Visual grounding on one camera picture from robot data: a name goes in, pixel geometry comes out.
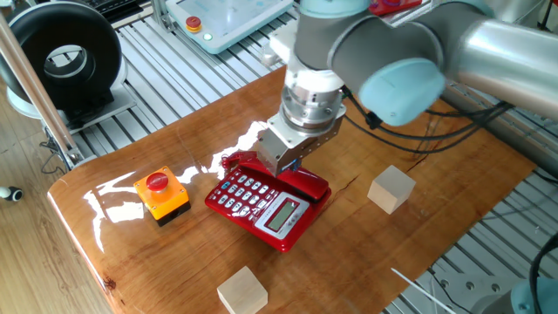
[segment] black cable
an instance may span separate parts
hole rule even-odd
[[[493,109],[493,110],[491,110],[491,111],[489,112],[489,114],[490,114],[490,113],[493,113],[496,109],[502,108],[502,107],[509,107],[509,108],[511,108],[511,105],[508,105],[507,103],[502,102],[502,103],[496,105],[494,108],[491,108],[491,109]],[[467,126],[463,126],[462,128],[460,128],[459,130],[457,130],[457,131],[455,131],[455,132],[447,133],[447,134],[444,134],[444,135],[434,135],[434,136],[415,136],[415,135],[407,135],[407,134],[402,134],[402,133],[394,132],[394,131],[392,131],[392,130],[386,129],[386,128],[383,127],[383,126],[378,126],[378,129],[380,129],[380,130],[381,130],[382,132],[384,132],[384,133],[388,133],[388,134],[391,135],[391,136],[399,137],[399,138],[401,138],[401,139],[406,139],[406,140],[448,140],[448,139],[451,139],[452,137],[455,137],[455,136],[460,135],[460,134],[462,134],[462,133],[464,133],[464,132],[466,132],[466,131],[469,131],[470,129],[472,129],[472,128],[474,128],[475,126],[477,126],[479,123],[483,123],[483,122],[484,122],[484,120],[482,120],[481,122],[473,122],[473,123],[471,123],[471,124],[469,124],[469,125],[467,125]]]
[[[469,311],[468,309],[466,309],[466,308],[464,308],[463,306],[459,305],[457,302],[453,301],[452,297],[450,297],[450,294],[447,293],[446,287],[444,287],[444,285],[442,285],[442,283],[441,283],[441,282],[438,280],[438,278],[436,277],[436,272],[435,272],[433,269],[428,269],[428,272],[432,275],[432,278],[434,278],[434,280],[436,281],[436,283],[438,283],[438,286],[439,286],[440,288],[442,288],[442,290],[443,290],[444,293],[446,294],[446,297],[447,297],[448,299],[450,299],[450,302],[451,302],[453,305],[459,307],[460,309],[462,309],[463,311],[465,311],[465,313],[467,313],[467,314],[472,314],[471,311]]]
[[[480,110],[470,112],[470,113],[469,112],[459,112],[459,111],[441,113],[441,112],[433,111],[433,110],[430,110],[430,109],[425,110],[425,113],[429,113],[431,115],[435,115],[435,116],[439,116],[439,117],[445,117],[445,118],[471,118],[471,117],[476,117],[478,115],[491,113],[494,110],[496,110],[496,106],[494,106],[492,108],[487,108],[487,109],[480,109]]]
[[[363,107],[360,106],[358,101],[354,98],[354,96],[352,95],[352,92],[346,86],[341,87],[341,90],[344,93],[344,95],[350,100],[350,102],[352,102],[352,104],[357,108],[357,110],[360,112],[360,114],[364,116],[364,118],[366,119],[366,123],[369,126],[371,126],[372,121],[370,121],[370,117],[368,116],[366,111],[363,109]],[[479,110],[478,112],[475,112],[475,113],[464,113],[464,115],[462,115],[462,116],[461,115],[453,115],[453,114],[450,114],[450,116],[461,118],[461,117],[466,117],[467,114],[470,114],[470,116],[482,114],[482,115],[485,116],[485,117],[483,117],[484,119],[489,119],[490,114],[494,113],[496,110],[498,110],[499,108],[502,108],[502,107],[511,108],[512,106],[509,105],[507,102],[502,101],[499,104],[497,104],[496,106],[494,106],[493,108]],[[447,115],[445,115],[445,113],[437,113],[436,115],[440,115],[442,117],[447,116]],[[375,124],[374,127],[380,129],[384,133],[388,133],[391,136],[399,137],[399,138],[406,139],[406,140],[448,140],[448,139],[451,139],[455,136],[463,134],[466,131],[469,131],[469,130],[473,129],[478,124],[482,124],[482,123],[485,123],[485,121],[484,120],[482,120],[481,122],[476,122],[475,121],[475,122],[473,122],[473,123],[471,123],[467,126],[464,126],[464,127],[460,128],[459,130],[457,130],[455,132],[444,134],[444,135],[434,135],[434,136],[415,136],[415,135],[407,135],[407,134],[397,133],[397,132],[394,132],[392,130],[386,129],[383,126],[380,126],[379,124]]]
[[[463,126],[462,128],[460,128],[459,130],[455,131],[455,132],[451,132],[448,134],[444,134],[444,135],[431,135],[431,136],[415,136],[415,135],[407,135],[407,134],[402,134],[402,133],[397,133],[394,132],[392,130],[386,129],[383,126],[378,126],[378,129],[386,134],[389,134],[391,136],[395,136],[395,137],[399,137],[400,139],[405,139],[405,140],[448,140],[451,139],[452,137],[458,136],[462,133],[465,133],[467,131],[469,131],[470,129],[474,128],[475,126],[477,126],[478,124],[473,122],[469,125]]]
[[[49,164],[49,162],[51,161],[52,157],[54,157],[54,156],[60,156],[60,155],[57,154],[57,153],[52,153],[51,156],[49,156],[49,158],[46,159],[43,166],[41,167],[41,173],[42,174],[55,174],[57,171],[62,172],[62,174],[66,174],[66,172],[64,170],[62,170],[61,167],[58,167],[58,166],[56,166],[56,168],[54,168],[54,170],[52,170],[52,171],[44,170],[46,168],[46,166]]]
[[[352,95],[352,92],[350,91],[350,89],[344,85],[343,87],[341,87],[341,91],[343,92],[343,99],[348,98],[350,99],[350,101],[352,101],[353,105],[357,104],[357,100],[354,98],[354,96]],[[485,115],[485,114],[489,114],[494,112],[494,110],[496,110],[498,107],[498,105],[492,107],[492,108],[487,108],[487,109],[481,109],[481,110],[477,110],[474,112],[459,112],[459,111],[455,111],[455,112],[448,112],[448,113],[440,113],[437,111],[433,111],[430,109],[425,110],[425,113],[429,113],[431,115],[435,115],[435,116],[439,116],[439,117],[446,117],[446,118],[471,118],[471,117],[476,117],[479,115]],[[366,115],[364,109],[361,106],[357,106],[358,111],[363,114]]]
[[[425,136],[428,136],[429,134],[435,134],[435,133],[436,133],[436,129],[438,128],[438,124],[439,124],[439,121],[441,120],[441,118],[438,118],[438,122],[436,122],[436,125],[434,126],[434,128],[433,128],[433,130],[432,130],[432,133],[429,133],[429,132],[430,132],[430,127],[432,126],[432,119],[433,119],[433,117],[434,117],[434,116],[432,116],[432,115],[429,115],[429,116],[428,116],[428,124],[426,125]],[[420,150],[420,149],[422,148],[423,144],[425,144],[425,143],[426,143],[426,147],[428,147],[428,146],[430,145],[430,141],[429,141],[429,140],[421,140],[420,143],[417,145],[417,148],[415,148],[415,149],[416,149],[416,150]],[[419,158],[419,155],[413,154],[413,155],[412,155],[412,158],[413,158],[413,159],[418,159],[418,158]]]
[[[558,180],[548,178],[547,176],[542,175],[542,174],[539,174],[539,173],[536,172],[536,171],[533,171],[533,173],[536,174],[539,178],[543,179],[544,181],[546,181],[546,182],[548,182],[548,183],[553,183],[553,184],[558,185]]]
[[[548,17],[550,17],[550,11],[552,10],[553,0],[548,1],[547,12],[544,14],[544,18],[542,19],[542,23],[539,28],[543,31],[547,29]]]
[[[541,304],[539,303],[539,295],[537,293],[537,280],[539,278],[541,260],[546,254],[556,248],[558,248],[558,233],[548,239],[531,264],[531,269],[529,270],[529,287],[531,288],[531,297],[533,297],[534,314],[542,314]]]
[[[60,171],[60,172],[62,172],[62,174],[66,174],[66,172],[70,168],[69,168],[68,163],[65,161],[64,156],[62,155],[62,150],[60,149],[60,147],[58,146],[58,144],[56,143],[54,138],[51,136],[51,134],[48,133],[48,130],[46,128],[44,129],[44,132],[46,134],[46,141],[40,142],[38,145],[40,147],[44,147],[44,148],[48,149],[49,151],[51,151],[51,155],[49,156],[49,158],[47,158],[47,160],[44,162],[43,166],[41,167],[41,173],[43,173],[43,174],[55,174],[57,171]],[[61,167],[58,167],[58,166],[56,166],[56,168],[54,168],[54,170],[52,170],[52,171],[44,170],[46,168],[46,166],[49,164],[49,162],[51,162],[51,160],[54,156],[58,156],[60,158],[60,160],[62,160],[62,162],[65,165],[66,171],[64,171],[64,169],[62,169]]]
[[[374,133],[369,132],[368,130],[364,129],[363,127],[361,127],[359,124],[357,124],[355,121],[353,121],[351,118],[347,117],[347,115],[345,115],[344,117],[353,125],[355,126],[357,129],[359,129],[360,131],[370,135],[371,137],[373,137],[376,140],[379,140],[381,142],[384,142],[385,144],[391,146],[391,147],[395,147],[397,149],[406,151],[408,153],[414,153],[414,154],[435,154],[435,153],[441,153],[444,152],[447,149],[450,149],[452,147],[456,147],[459,143],[461,143],[462,141],[468,139],[469,137],[471,137],[473,134],[475,134],[477,131],[479,131],[482,127],[484,127],[486,124],[488,124],[489,122],[491,122],[492,120],[498,118],[501,114],[503,114],[505,111],[507,111],[509,108],[504,107],[504,108],[498,108],[498,111],[496,113],[493,113],[490,117],[488,117],[487,119],[485,119],[484,121],[482,121],[481,123],[479,123],[472,131],[470,131],[469,133],[463,135],[461,138],[459,138],[458,140],[454,141],[451,144],[446,145],[445,147],[442,148],[437,148],[437,149],[433,149],[433,150],[423,150],[423,151],[419,151],[416,149],[411,149],[411,148],[407,148],[407,147],[402,147],[400,145],[397,145],[395,143],[392,143],[388,140],[382,139],[381,137],[377,136]]]
[[[431,134],[435,134],[435,133],[436,133],[436,130],[438,129],[439,123],[442,121],[442,119],[443,119],[442,117],[438,118],[438,121],[436,121],[436,124],[434,125],[434,128],[432,129],[432,133],[431,133]],[[429,147],[429,146],[430,146],[430,142],[431,142],[430,140],[421,141],[421,143],[424,143],[424,142],[426,143],[426,147]],[[416,158],[418,158],[418,156],[417,156],[416,154],[414,154],[414,155],[412,156],[412,158],[416,159]]]

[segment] telephone button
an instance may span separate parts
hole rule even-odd
[[[264,200],[261,200],[261,201],[258,203],[257,207],[258,207],[258,208],[263,208],[263,207],[265,206],[265,204],[267,204],[267,202],[264,201]]]
[[[245,217],[250,212],[250,208],[248,206],[244,206],[239,213],[240,217]]]
[[[223,204],[223,203],[227,200],[227,198],[228,198],[228,196],[223,195],[223,196],[221,196],[221,199],[219,199],[218,202],[219,202],[220,204]]]
[[[252,196],[252,198],[249,201],[250,205],[254,205],[259,199],[260,199],[260,196],[258,196],[258,195]]]
[[[248,191],[248,192],[246,192],[245,195],[242,196],[242,200],[246,201],[247,199],[250,198],[250,196],[252,196],[252,192]]]
[[[230,208],[231,206],[233,206],[234,203],[235,203],[235,199],[229,199],[227,201],[227,204],[225,204],[225,207]]]
[[[236,184],[233,184],[232,187],[230,187],[230,189],[228,190],[229,193],[234,193],[234,191],[236,191],[236,189],[238,188],[238,186]]]
[[[252,183],[254,183],[254,179],[250,178],[246,181],[246,183],[244,183],[244,186],[249,187]]]
[[[244,193],[245,189],[244,188],[239,188],[238,191],[236,191],[235,196],[239,197],[240,195],[242,195],[242,193]]]
[[[238,209],[240,209],[241,207],[242,207],[242,203],[241,203],[241,202],[237,202],[237,203],[235,204],[235,206],[233,207],[233,211],[234,211],[234,212],[237,212]]]

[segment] red button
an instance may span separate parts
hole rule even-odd
[[[154,173],[147,177],[147,188],[154,192],[164,190],[168,185],[168,177],[166,174]]]
[[[201,25],[201,20],[199,17],[189,17],[186,19],[186,26],[191,28],[198,28]]]

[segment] metal rod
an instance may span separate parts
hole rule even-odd
[[[391,269],[391,271],[393,271],[394,273],[396,273],[398,276],[401,277],[401,279],[405,280],[408,284],[410,284],[413,288],[415,288],[416,290],[418,290],[420,293],[424,294],[425,297],[428,297],[429,299],[431,299],[432,301],[434,301],[437,305],[441,306],[442,309],[446,310],[448,313],[450,314],[456,314],[454,311],[452,311],[452,309],[448,308],[447,305],[441,303],[436,297],[433,297],[430,295],[430,293],[426,292],[425,290],[423,290],[422,288],[418,287],[414,282],[412,282],[411,280],[409,280],[406,276],[403,276],[403,274],[401,274],[400,272],[398,272],[395,269]]]
[[[165,31],[174,31],[173,20],[170,18],[165,0],[151,0],[153,18]]]
[[[489,20],[459,52],[458,81],[558,120],[558,36]]]
[[[78,147],[60,118],[56,107],[44,89],[37,74],[33,70],[24,50],[19,45],[16,37],[6,23],[4,17],[0,18],[0,52],[6,63],[16,75],[17,80],[29,96],[31,103],[37,108],[41,119],[51,130],[54,140],[60,145],[62,153],[69,151],[79,154]]]

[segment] caster wheel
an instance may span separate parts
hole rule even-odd
[[[6,201],[19,201],[24,197],[24,191],[21,188],[9,187],[10,195],[4,198]]]

